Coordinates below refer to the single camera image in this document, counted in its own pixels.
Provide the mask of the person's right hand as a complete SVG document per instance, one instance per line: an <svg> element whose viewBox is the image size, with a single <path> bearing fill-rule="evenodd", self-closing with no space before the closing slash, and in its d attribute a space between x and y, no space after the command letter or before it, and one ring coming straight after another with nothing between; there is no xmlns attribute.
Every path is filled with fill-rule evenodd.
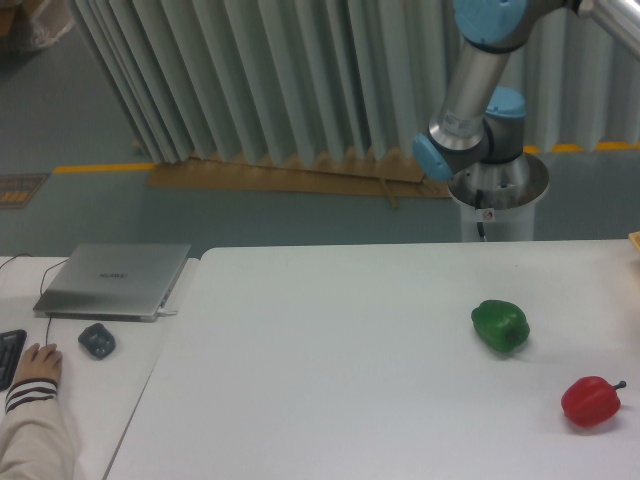
<svg viewBox="0 0 640 480"><path fill-rule="evenodd" d="M23 353L17 366L13 385L30 381L51 381L58 384L62 375L62 352L57 345L34 343Z"/></svg>

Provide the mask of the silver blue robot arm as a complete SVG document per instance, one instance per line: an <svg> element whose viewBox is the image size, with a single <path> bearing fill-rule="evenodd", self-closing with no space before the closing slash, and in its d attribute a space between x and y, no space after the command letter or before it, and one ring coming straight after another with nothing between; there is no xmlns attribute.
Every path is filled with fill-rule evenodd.
<svg viewBox="0 0 640 480"><path fill-rule="evenodd" d="M463 48L439 111L413 140L424 174L475 209L507 210L537 201L549 185L544 164L524 151L526 102L499 84L510 55L536 23L567 9L639 52L636 1L456 1Z"/></svg>

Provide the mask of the cream sleeved forearm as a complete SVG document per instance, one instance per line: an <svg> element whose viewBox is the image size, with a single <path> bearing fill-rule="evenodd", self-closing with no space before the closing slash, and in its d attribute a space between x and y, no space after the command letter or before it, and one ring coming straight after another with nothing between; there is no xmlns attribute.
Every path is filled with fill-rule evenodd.
<svg viewBox="0 0 640 480"><path fill-rule="evenodd" d="M7 392L1 420L3 479L71 479L75 452L57 399L58 384L20 381Z"/></svg>

